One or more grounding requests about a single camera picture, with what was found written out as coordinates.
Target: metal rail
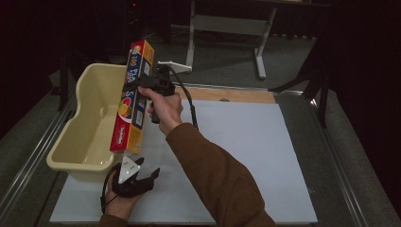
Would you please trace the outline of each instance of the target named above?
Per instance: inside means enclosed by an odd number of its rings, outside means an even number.
[[[33,149],[31,155],[28,157],[24,165],[15,175],[12,183],[9,186],[9,189],[0,202],[0,226],[4,226],[9,213],[26,188],[26,185],[35,172],[40,161],[43,159],[45,154],[48,153],[50,146],[55,142],[55,137],[58,132],[61,131],[62,126],[64,125],[64,119],[68,115],[69,108],[74,100],[75,96],[70,96],[65,107],[61,111],[57,112],[56,116],[50,123],[50,126],[45,131],[44,136],[41,138],[36,148]]]
[[[302,98],[302,93],[303,92],[294,92],[294,91],[285,90],[281,95],[299,96],[300,98]],[[308,105],[308,107],[309,107],[308,109],[312,116],[313,124],[315,124],[315,126],[318,129],[320,129],[320,131],[321,131],[320,135],[322,136],[322,140],[327,145],[329,155],[330,155],[329,161],[334,169],[334,175],[337,179],[337,182],[339,183],[342,196],[344,197],[345,203],[348,206],[348,210],[350,212],[351,218],[353,219],[355,226],[356,227],[369,226],[366,221],[365,215],[363,214],[363,211],[360,208],[359,202],[357,201],[357,196],[354,192],[354,189],[352,188],[350,182],[348,181],[348,178],[346,176],[344,168],[342,167],[340,158],[336,152],[336,148],[334,147],[334,145],[330,139],[330,135],[329,135],[328,131],[322,127],[322,123],[318,118],[317,110],[319,108],[318,108],[318,105],[317,105],[315,99],[313,99],[311,101],[311,103],[306,103],[306,105]]]

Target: table leg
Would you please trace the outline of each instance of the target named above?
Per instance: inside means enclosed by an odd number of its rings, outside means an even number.
[[[265,65],[263,64],[262,52],[263,52],[263,49],[265,48],[266,41],[268,40],[270,29],[271,29],[271,26],[273,24],[273,19],[274,19],[276,11],[277,11],[277,8],[271,9],[270,18],[266,22],[266,28],[265,28],[265,31],[263,32],[262,43],[259,45],[259,48],[256,48],[254,50],[254,56],[256,58],[257,71],[258,71],[260,79],[265,79],[266,78],[266,70],[265,70]]]
[[[188,66],[192,66],[194,62],[194,49],[195,49],[195,44],[194,44],[194,33],[195,33],[195,28],[194,28],[194,17],[195,17],[195,1],[191,2],[191,18],[189,21],[189,46],[188,46],[188,52],[186,53],[186,64]]]

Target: black wire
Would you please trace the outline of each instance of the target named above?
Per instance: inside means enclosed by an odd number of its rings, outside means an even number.
[[[194,125],[195,129],[199,130],[198,121],[197,121],[197,115],[196,115],[196,112],[195,112],[195,106],[192,104],[191,94],[189,94],[188,90],[186,90],[185,86],[183,86],[183,81],[177,75],[175,70],[168,64],[166,64],[166,67],[173,73],[174,77],[179,82],[180,87],[183,89],[183,92],[185,93],[185,96],[186,96],[186,98],[188,99],[188,102],[189,102],[189,107],[190,107],[191,116],[192,116],[192,125]]]
[[[110,202],[115,200],[115,198],[118,197],[118,195],[115,195],[114,198],[112,198],[110,201],[106,202],[106,186],[107,186],[107,183],[109,181],[110,175],[113,173],[113,171],[115,171],[117,169],[117,166],[119,166],[119,164],[116,164],[115,166],[113,166],[110,169],[110,171],[107,173],[106,178],[104,179],[103,189],[102,189],[101,197],[100,197],[101,211],[103,212],[103,214],[104,214],[106,205],[109,204]]]

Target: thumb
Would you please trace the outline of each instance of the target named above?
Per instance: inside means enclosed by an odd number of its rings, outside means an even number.
[[[116,170],[114,170],[112,172],[112,174],[110,174],[109,180],[107,181],[107,188],[109,191],[112,190],[113,179],[114,179],[115,174],[117,174]]]
[[[150,98],[152,100],[155,99],[155,98],[158,98],[158,96],[160,96],[160,94],[155,93],[150,88],[138,87],[138,91],[143,96],[146,96],[146,97],[148,97],[148,98]]]

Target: right hand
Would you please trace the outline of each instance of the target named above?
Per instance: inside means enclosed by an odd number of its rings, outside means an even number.
[[[150,117],[152,114],[157,113],[160,119],[160,131],[165,136],[168,136],[174,128],[183,123],[181,120],[183,105],[178,93],[173,96],[162,96],[149,88],[142,87],[138,87],[138,91],[153,101],[153,107],[148,108],[148,113]]]

